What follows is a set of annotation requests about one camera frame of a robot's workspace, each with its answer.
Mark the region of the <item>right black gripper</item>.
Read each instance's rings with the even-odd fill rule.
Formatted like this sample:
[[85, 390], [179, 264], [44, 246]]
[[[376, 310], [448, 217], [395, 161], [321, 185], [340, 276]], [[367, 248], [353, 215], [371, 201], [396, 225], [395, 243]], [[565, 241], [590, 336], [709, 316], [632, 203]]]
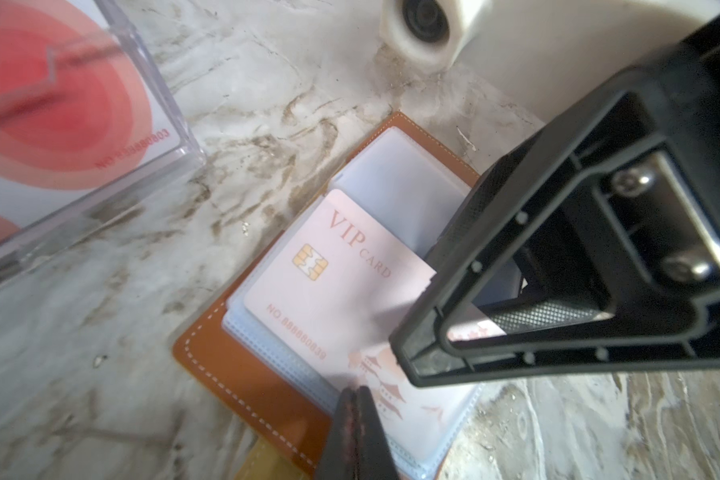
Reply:
[[390, 338], [419, 387], [720, 368], [720, 14], [486, 173]]

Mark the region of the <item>pink white VIP card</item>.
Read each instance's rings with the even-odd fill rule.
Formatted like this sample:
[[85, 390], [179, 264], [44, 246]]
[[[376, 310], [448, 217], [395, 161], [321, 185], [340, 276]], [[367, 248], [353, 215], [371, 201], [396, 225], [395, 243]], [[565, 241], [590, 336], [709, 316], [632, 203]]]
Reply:
[[344, 192], [330, 191], [243, 297], [246, 309], [337, 389], [366, 385], [385, 432], [437, 462], [475, 390], [419, 389], [388, 338], [433, 269]]

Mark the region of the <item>brown leather card holder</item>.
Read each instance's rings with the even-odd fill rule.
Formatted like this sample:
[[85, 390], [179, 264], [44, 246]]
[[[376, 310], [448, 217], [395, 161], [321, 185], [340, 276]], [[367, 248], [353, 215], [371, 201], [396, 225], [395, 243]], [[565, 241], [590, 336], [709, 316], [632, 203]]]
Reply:
[[[478, 173], [402, 113], [392, 114], [320, 186], [246, 270], [182, 333], [176, 360], [256, 430], [244, 479], [313, 478], [340, 393], [244, 306], [243, 297], [332, 190], [344, 192], [434, 271], [429, 254]], [[475, 405], [475, 393], [437, 462], [418, 464], [385, 432], [399, 477], [433, 479]]]

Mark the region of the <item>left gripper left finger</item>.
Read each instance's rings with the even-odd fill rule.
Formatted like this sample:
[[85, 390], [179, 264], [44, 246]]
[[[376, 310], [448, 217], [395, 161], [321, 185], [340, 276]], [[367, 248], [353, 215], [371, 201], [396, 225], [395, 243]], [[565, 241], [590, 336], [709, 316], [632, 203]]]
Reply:
[[321, 459], [315, 471], [316, 479], [350, 480], [356, 478], [356, 391], [345, 388], [332, 417], [332, 425]]

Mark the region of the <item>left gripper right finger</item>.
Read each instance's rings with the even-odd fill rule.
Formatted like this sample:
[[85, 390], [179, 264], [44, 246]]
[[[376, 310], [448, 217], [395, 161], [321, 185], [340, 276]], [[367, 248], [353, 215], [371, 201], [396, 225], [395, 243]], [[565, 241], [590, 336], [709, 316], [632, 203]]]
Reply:
[[355, 392], [355, 457], [356, 479], [399, 479], [375, 400], [367, 386]]

